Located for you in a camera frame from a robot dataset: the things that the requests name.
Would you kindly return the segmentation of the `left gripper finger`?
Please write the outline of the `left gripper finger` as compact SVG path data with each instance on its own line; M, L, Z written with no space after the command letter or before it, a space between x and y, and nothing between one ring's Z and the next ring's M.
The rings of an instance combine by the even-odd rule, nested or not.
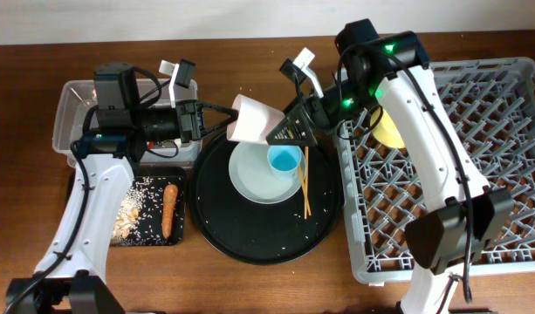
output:
M206 138L206 137L210 136L211 134L215 133L216 131L220 131L221 129L225 128L229 124L231 124L233 122L236 122L236 121L237 121L237 115L230 115L228 118L218 122L215 125L204 123L203 124L204 129L202 131L202 137Z
M238 110L230 108L230 107L210 104L210 103L204 102L204 101L200 101L198 106L200 108L202 108L203 110L210 109L210 110L218 112L218 113L226 114L226 115L230 116L232 119L236 119L238 117Z

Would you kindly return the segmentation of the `pink cup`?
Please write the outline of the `pink cup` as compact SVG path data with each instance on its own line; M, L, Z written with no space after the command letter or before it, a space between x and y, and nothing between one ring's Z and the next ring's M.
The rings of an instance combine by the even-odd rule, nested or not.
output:
M281 122L285 114L278 109L238 94L232 104L238 111L237 120L227 126L227 140L266 145L267 135Z

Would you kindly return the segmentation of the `blue cup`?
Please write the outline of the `blue cup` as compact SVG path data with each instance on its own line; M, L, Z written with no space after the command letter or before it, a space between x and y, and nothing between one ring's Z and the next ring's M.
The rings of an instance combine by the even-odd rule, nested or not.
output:
M271 172L279 179L290 179L294 176L302 158L302 150L297 146L271 146L267 152Z

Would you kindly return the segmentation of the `orange carrot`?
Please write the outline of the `orange carrot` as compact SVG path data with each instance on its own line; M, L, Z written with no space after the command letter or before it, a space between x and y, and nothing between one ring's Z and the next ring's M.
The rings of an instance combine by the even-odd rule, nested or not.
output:
M164 188L161 230L165 239L168 239L172 234L178 192L179 189L175 184L168 184Z

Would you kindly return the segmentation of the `yellow bowl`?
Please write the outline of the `yellow bowl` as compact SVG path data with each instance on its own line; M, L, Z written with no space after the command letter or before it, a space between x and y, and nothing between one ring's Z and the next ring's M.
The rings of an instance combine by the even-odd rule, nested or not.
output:
M403 149L405 144L389 114L378 107L370 119L372 135L384 146Z

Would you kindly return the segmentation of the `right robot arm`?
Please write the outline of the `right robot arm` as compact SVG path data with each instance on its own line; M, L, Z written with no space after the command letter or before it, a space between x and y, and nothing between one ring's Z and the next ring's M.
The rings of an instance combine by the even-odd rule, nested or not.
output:
M317 134L337 130L363 110L394 122L415 165L426 213L405 228L415 260L402 313L444 313L456 287L471 300L470 266L492 246L513 210L506 188L477 169L440 100L428 53L412 31L388 37L362 19L336 36L333 87L297 96L266 135L271 145L314 147Z

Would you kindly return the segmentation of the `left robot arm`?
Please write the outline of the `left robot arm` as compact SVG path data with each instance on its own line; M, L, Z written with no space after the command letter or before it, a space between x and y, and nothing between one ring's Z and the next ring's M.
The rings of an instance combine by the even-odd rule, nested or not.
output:
M121 313L105 283L106 258L120 204L151 141L201 140L237 120L235 109L198 99L176 99L175 87L189 87L195 64L161 63L170 77L170 103L157 106L163 87L145 97L136 76L157 77L129 63L101 65L94 71L97 104L70 145L75 182L51 246L30 278L15 278L6 292L8 313L53 313L64 298L71 313Z

